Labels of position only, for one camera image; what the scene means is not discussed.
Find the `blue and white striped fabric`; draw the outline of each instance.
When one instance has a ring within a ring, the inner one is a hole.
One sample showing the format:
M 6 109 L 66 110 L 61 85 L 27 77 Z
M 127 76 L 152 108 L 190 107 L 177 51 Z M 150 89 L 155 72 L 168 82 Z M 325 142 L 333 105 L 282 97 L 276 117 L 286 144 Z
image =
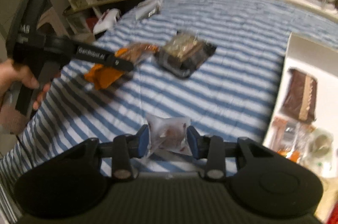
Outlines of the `blue and white striped fabric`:
M 163 0 L 161 14 L 135 21 L 125 14 L 100 40 L 117 50 L 130 42 L 159 45 L 178 29 L 218 46 L 216 54 L 189 79 L 180 80 L 148 59 L 106 90 L 96 91 L 83 74 L 92 64 L 72 61 L 55 79 L 47 98 L 24 131 L 22 141 L 34 165 L 62 153 L 88 137 L 111 141 L 136 133 L 145 114 L 188 116 L 203 134 L 236 141 L 264 138 L 278 92 L 290 33 L 300 32 L 338 47 L 338 26 L 281 0 Z M 200 163 L 186 156 L 158 151 L 136 162 L 144 171 L 187 171 Z M 19 145 L 0 162 L 2 180 L 12 186 L 30 169 Z M 235 172 L 234 162 L 228 164 Z M 110 173 L 109 160 L 102 172 Z

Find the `white box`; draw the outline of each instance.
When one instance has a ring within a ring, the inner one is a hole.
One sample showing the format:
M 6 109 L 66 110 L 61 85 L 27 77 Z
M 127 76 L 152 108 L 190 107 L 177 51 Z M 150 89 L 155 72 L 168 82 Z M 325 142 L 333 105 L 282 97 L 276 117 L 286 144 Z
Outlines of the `white box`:
M 304 71 L 317 79 L 316 120 L 312 125 L 334 136 L 332 169 L 323 176 L 335 177 L 338 173 L 338 53 L 317 41 L 295 33 L 290 34 L 279 92 L 263 145 L 271 148 L 275 136 L 272 122 L 276 115 L 283 116 L 280 109 L 289 89 L 290 68 Z

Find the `human hand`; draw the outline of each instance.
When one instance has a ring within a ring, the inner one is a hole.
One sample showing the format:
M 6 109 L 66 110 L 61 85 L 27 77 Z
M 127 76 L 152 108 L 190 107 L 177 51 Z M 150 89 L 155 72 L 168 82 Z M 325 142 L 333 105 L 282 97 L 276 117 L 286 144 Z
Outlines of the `human hand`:
M 34 77 L 28 66 L 14 63 L 12 59 L 8 59 L 0 64 L 0 100 L 11 84 L 15 81 L 22 82 L 24 86 L 30 89 L 39 88 L 39 82 Z M 46 97 L 46 94 L 50 89 L 50 86 L 51 83 L 47 83 L 43 87 L 42 92 L 38 94 L 37 100 L 33 104 L 34 110 L 37 110 L 40 107 L 42 100 Z

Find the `brown package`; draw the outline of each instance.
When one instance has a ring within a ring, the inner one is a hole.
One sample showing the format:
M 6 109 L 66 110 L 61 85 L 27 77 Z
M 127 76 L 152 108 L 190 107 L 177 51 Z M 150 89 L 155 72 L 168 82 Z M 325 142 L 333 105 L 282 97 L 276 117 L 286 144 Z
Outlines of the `brown package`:
M 290 69 L 290 72 L 291 83 L 283 110 L 290 117 L 310 124 L 315 120 L 317 80 L 297 69 Z

